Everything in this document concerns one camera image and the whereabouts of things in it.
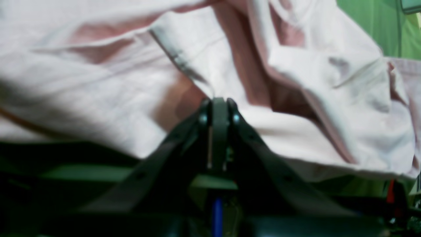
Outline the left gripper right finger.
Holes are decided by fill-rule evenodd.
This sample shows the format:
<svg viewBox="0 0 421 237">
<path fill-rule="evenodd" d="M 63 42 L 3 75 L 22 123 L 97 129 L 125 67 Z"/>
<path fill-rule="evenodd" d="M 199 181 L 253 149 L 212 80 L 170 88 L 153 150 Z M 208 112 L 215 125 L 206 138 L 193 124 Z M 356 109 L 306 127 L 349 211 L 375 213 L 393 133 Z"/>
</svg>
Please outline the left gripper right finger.
<svg viewBox="0 0 421 237">
<path fill-rule="evenodd" d="M 242 117 L 233 99 L 217 99 L 218 152 L 233 151 L 228 170 L 247 214 L 355 216 L 296 174 Z"/>
</svg>

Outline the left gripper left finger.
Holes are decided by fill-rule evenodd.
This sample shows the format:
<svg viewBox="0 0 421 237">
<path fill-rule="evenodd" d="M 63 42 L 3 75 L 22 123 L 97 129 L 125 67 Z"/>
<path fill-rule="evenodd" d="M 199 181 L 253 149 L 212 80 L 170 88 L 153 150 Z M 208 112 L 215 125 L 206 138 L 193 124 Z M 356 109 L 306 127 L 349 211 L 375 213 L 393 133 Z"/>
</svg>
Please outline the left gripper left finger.
<svg viewBox="0 0 421 237">
<path fill-rule="evenodd" d="M 83 213 L 182 212 L 188 187 L 207 169 L 209 127 L 216 99 L 175 126 L 159 147 L 123 181 L 84 206 Z"/>
</svg>

